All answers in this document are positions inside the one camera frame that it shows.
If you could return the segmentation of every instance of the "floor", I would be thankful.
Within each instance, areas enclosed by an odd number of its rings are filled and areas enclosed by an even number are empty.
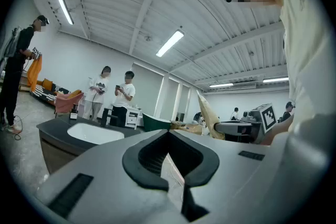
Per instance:
[[[53,119],[54,108],[28,92],[19,92],[15,115],[18,115],[23,123],[21,140],[16,141],[12,134],[0,131],[0,151],[13,178],[22,188],[34,195],[49,177],[36,125]],[[169,156],[162,165],[161,177],[168,181],[168,197],[180,210],[184,181]]]

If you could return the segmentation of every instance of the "black cap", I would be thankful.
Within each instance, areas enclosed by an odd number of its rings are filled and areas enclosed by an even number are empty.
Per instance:
[[[47,25],[49,24],[48,18],[46,18],[44,15],[38,16],[37,19],[39,19],[40,21],[46,23]]]
[[[293,107],[292,102],[288,102],[288,103],[286,104],[286,109],[289,108],[290,106]]]

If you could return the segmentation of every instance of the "window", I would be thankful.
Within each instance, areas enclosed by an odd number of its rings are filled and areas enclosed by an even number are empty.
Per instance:
[[[132,83],[135,87],[135,96],[131,103],[141,108],[143,113],[154,115],[163,76],[135,63],[132,71],[134,72]]]
[[[189,90],[190,88],[183,85],[182,87],[182,92],[181,92],[181,97],[180,97],[180,103],[178,104],[178,110],[177,110],[177,117],[179,121],[184,120],[184,115],[185,115],[185,110],[187,108],[187,103],[188,103],[188,95],[189,95]]]
[[[178,87],[179,85],[176,81],[169,79],[168,90],[163,102],[162,111],[160,115],[161,119],[168,121],[172,119]]]

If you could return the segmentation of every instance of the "pink cloth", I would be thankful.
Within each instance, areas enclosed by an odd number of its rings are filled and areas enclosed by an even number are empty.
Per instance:
[[[67,113],[70,112],[71,109],[74,107],[74,104],[78,104],[79,100],[83,97],[84,93],[80,93],[75,97],[67,99],[70,93],[68,94],[61,94],[58,93],[56,95],[56,99],[54,101],[56,113]]]

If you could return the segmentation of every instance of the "black pants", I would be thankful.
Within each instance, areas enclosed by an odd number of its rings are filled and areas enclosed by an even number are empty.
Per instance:
[[[6,109],[7,121],[9,125],[14,124],[14,110],[16,107],[22,70],[22,62],[13,58],[8,59],[5,68],[5,78],[0,93],[0,116],[1,120],[3,120]]]
[[[125,128],[127,109],[123,107],[113,107],[111,115],[117,116],[117,119],[110,119],[110,125]]]

